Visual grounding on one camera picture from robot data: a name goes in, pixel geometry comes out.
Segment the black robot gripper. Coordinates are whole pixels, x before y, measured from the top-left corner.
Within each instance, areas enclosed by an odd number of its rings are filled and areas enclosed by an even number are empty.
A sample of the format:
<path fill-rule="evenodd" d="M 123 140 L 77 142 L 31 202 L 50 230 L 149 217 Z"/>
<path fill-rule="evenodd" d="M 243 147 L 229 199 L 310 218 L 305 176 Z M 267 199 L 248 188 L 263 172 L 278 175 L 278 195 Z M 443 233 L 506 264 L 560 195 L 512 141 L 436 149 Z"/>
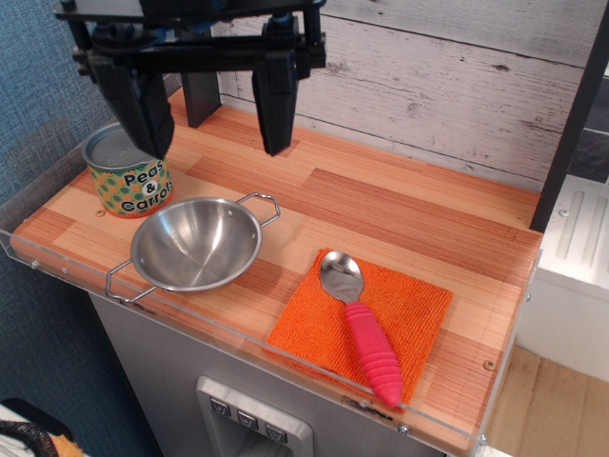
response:
<path fill-rule="evenodd" d="M 163 77 L 150 73 L 254 69 L 265 151 L 275 156 L 287 149 L 298 78 L 326 63 L 322 6 L 321 1 L 60 1 L 53 13 L 69 23 L 75 61 L 92 71 L 134 146 L 164 159 L 174 121 Z M 261 16 L 268 22 L 258 35 L 207 34 L 218 23 Z"/>

